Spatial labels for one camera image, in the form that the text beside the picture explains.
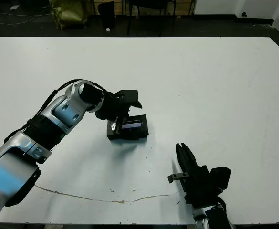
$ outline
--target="cable on floor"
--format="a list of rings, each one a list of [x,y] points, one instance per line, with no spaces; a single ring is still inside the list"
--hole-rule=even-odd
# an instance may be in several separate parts
[[[29,19],[28,21],[23,21],[23,22],[19,22],[19,23],[10,23],[10,24],[8,24],[8,23],[1,23],[0,22],[0,25],[20,25],[20,24],[28,23],[28,22],[32,21],[33,19],[35,19],[37,17],[51,15],[51,13],[43,14],[46,10],[48,10],[48,9],[43,10],[39,15],[31,15],[31,16],[29,16],[29,17],[33,17],[33,18]]]

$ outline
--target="chair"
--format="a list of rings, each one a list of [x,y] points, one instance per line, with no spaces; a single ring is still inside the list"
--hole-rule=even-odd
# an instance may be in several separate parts
[[[159,15],[161,15],[162,9],[164,9],[164,16],[165,16],[166,11],[167,11],[168,0],[129,0],[130,16],[129,16],[129,24],[128,24],[127,35],[129,35],[129,33],[130,33],[133,5],[137,6],[139,17],[140,17],[139,7],[145,7],[145,8],[150,8],[150,9],[158,9],[159,10]],[[161,25],[161,31],[159,33],[159,36],[161,36],[161,34],[162,34],[162,28],[163,28],[163,23]]]

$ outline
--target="chair leg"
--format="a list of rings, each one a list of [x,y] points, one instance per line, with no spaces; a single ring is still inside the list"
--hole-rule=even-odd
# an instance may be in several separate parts
[[[174,0],[174,3],[173,3],[173,20],[172,20],[172,25],[174,25],[175,18],[176,18],[176,0]]]
[[[93,12],[94,12],[94,14],[95,14],[95,16],[96,16],[96,7],[95,7],[95,1],[94,0],[92,0],[93,2]]]
[[[127,31],[127,35],[129,35],[130,33],[130,27],[131,27],[131,18],[132,18],[132,10],[133,10],[133,5],[131,3],[129,3],[129,8],[130,8],[130,15],[129,15],[129,24],[128,24],[128,31]]]
[[[166,12],[167,12],[167,6],[168,6],[168,4],[166,4],[166,6],[164,8],[164,16],[166,15]],[[162,24],[160,26],[160,32],[159,32],[159,35],[158,35],[159,37],[162,36],[164,20],[165,20],[165,17],[163,18]]]
[[[190,6],[189,6],[188,16],[190,16],[191,6],[192,6],[192,1],[190,3]]]
[[[137,12],[138,12],[138,18],[140,17],[140,10],[139,10],[139,6],[137,6]]]

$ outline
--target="dark floor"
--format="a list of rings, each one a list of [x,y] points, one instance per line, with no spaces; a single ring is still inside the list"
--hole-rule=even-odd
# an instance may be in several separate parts
[[[47,8],[20,6],[16,10],[9,10],[11,3],[1,3],[0,12],[10,14],[38,15],[48,14]],[[52,36],[52,37],[127,37],[128,17],[117,16],[116,27],[107,33],[102,27],[101,18],[89,17],[87,28],[77,27],[58,30],[51,15],[32,17],[18,17],[0,14],[0,23],[20,23],[18,25],[0,24],[2,36]],[[232,20],[193,20],[190,17],[175,19],[163,18],[162,37],[270,37],[279,46],[279,32],[268,24],[242,24]],[[161,19],[142,17],[133,19],[129,37],[157,37],[159,35]]]

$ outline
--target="black cable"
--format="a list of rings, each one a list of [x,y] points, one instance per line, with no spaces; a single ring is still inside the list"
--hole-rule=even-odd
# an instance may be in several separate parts
[[[62,90],[63,88],[65,88],[66,86],[78,81],[78,80],[81,80],[81,79],[74,79],[74,80],[70,80],[68,82],[66,82],[65,84],[63,84],[61,87],[59,87],[57,90],[54,90],[49,96],[48,98],[45,100],[45,102],[43,103],[42,107],[38,110],[38,112],[34,115],[33,118],[35,118],[36,116],[38,116],[47,106],[48,104],[52,101],[52,99],[55,97],[55,95],[60,91]],[[101,90],[103,90],[103,92],[107,93],[107,90],[105,90],[103,87],[101,87],[100,85],[92,82],[92,81],[89,81],[90,83],[92,83],[94,86],[96,87],[99,87]],[[4,139],[4,143],[6,143],[9,138],[11,138],[13,135],[16,134],[16,132],[20,131],[20,130],[23,130],[23,129],[26,129],[27,127],[29,126],[28,123],[26,123],[23,127],[21,127],[20,129],[17,129],[15,131],[13,131],[12,133],[10,133],[5,139]]]
[[[222,200],[222,198],[218,197],[218,196],[216,197],[216,200],[217,200],[218,203],[220,203],[222,205],[223,210],[224,210],[224,212],[226,214],[226,204],[225,204],[224,200]]]

